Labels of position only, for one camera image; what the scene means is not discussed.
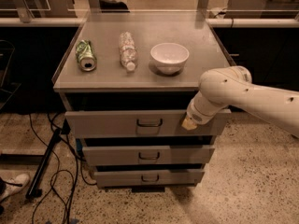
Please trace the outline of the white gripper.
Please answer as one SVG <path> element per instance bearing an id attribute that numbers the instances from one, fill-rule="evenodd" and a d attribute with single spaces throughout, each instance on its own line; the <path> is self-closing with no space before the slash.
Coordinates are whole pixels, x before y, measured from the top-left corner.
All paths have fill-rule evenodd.
<path id="1" fill-rule="evenodd" d="M 207 124 L 219 111 L 219 107 L 198 92 L 190 101 L 185 119 L 181 126 L 187 130 L 195 130 L 197 125 Z"/>

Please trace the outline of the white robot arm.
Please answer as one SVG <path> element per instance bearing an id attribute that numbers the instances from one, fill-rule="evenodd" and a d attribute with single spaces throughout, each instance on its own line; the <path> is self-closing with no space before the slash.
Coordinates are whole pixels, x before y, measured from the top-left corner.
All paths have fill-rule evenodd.
<path id="1" fill-rule="evenodd" d="M 231 105 L 299 137 L 299 92 L 252 84 L 243 66 L 210 69 L 199 78 L 182 127 L 194 130 Z"/>

